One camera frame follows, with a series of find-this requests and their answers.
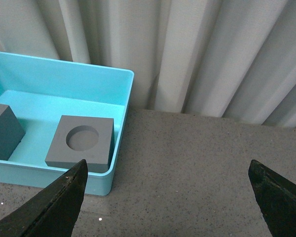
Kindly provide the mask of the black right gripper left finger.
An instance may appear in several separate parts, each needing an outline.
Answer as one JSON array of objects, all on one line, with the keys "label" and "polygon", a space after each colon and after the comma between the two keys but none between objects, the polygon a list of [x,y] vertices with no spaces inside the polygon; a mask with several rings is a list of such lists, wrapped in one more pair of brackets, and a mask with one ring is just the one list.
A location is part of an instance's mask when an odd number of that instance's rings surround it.
[{"label": "black right gripper left finger", "polygon": [[70,237],[84,200],[88,177],[81,160],[0,220],[0,237]]}]

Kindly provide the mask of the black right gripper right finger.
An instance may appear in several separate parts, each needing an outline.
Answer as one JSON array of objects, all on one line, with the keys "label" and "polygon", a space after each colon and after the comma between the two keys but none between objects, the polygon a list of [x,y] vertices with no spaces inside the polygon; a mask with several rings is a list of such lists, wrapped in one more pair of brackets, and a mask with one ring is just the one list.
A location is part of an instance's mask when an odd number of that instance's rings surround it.
[{"label": "black right gripper right finger", "polygon": [[296,237],[296,184],[255,159],[248,176],[271,235]]}]

